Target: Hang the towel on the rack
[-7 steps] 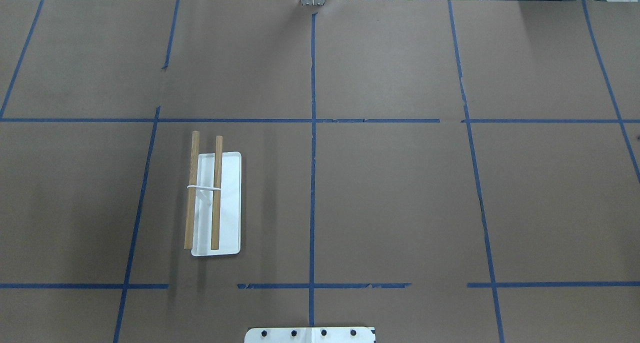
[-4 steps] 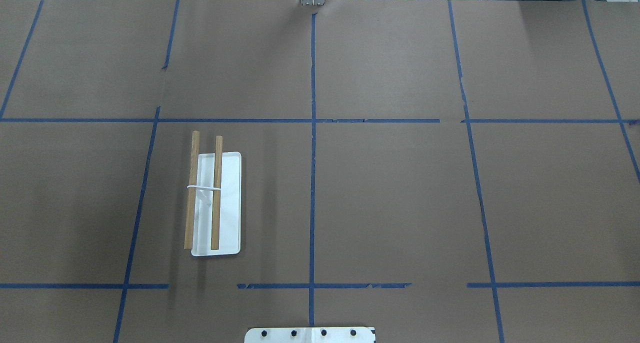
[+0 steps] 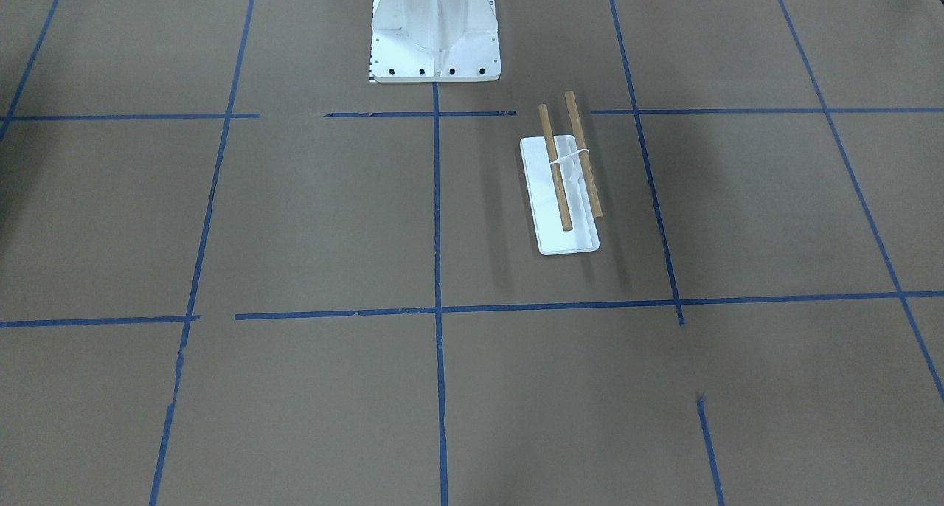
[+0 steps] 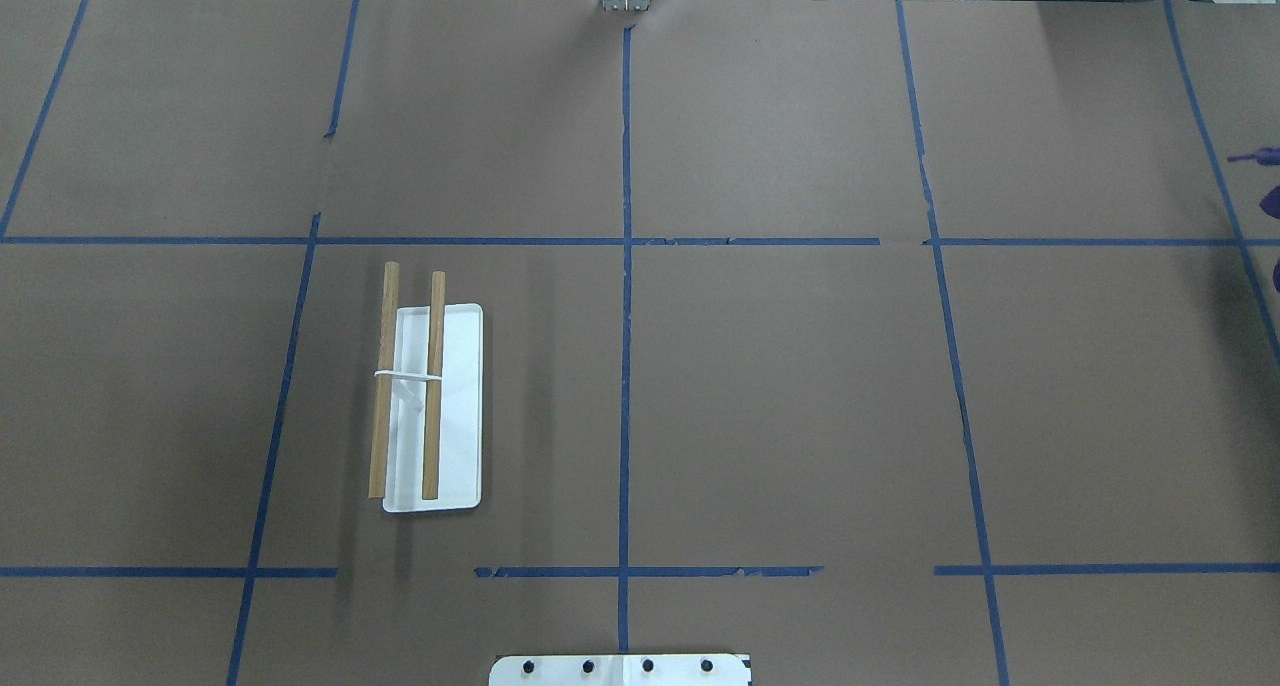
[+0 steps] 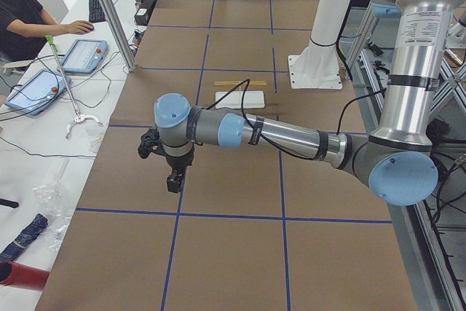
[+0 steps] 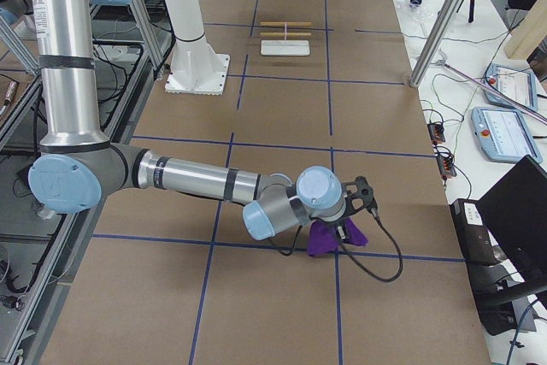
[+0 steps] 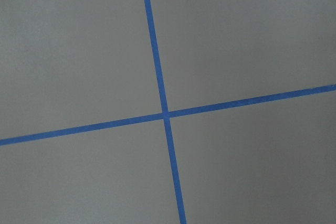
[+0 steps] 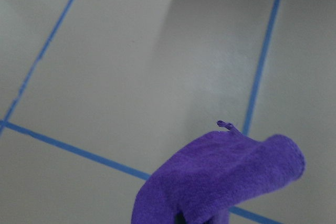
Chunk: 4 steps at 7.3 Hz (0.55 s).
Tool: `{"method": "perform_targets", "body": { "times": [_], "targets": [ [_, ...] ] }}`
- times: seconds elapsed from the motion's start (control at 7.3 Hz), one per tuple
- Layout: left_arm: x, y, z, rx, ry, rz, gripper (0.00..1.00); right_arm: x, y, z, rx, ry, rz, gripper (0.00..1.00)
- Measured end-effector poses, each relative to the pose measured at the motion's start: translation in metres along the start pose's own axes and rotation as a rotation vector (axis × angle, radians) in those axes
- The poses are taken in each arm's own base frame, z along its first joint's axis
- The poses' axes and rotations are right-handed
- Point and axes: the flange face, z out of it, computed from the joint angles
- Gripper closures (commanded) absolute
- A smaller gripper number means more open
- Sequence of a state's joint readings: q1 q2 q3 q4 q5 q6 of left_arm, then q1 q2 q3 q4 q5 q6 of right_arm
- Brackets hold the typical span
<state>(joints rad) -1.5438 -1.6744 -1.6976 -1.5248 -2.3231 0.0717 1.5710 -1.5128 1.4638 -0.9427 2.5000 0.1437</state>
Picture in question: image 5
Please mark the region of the person's hand on mouse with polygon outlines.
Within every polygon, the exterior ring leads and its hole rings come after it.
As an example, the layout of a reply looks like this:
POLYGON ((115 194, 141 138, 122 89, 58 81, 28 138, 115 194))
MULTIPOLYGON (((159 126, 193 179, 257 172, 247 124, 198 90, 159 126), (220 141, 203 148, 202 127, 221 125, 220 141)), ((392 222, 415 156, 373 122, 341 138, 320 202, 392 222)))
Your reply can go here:
POLYGON ((94 30, 94 25, 85 20, 77 20, 66 25, 69 34, 88 34, 94 30))

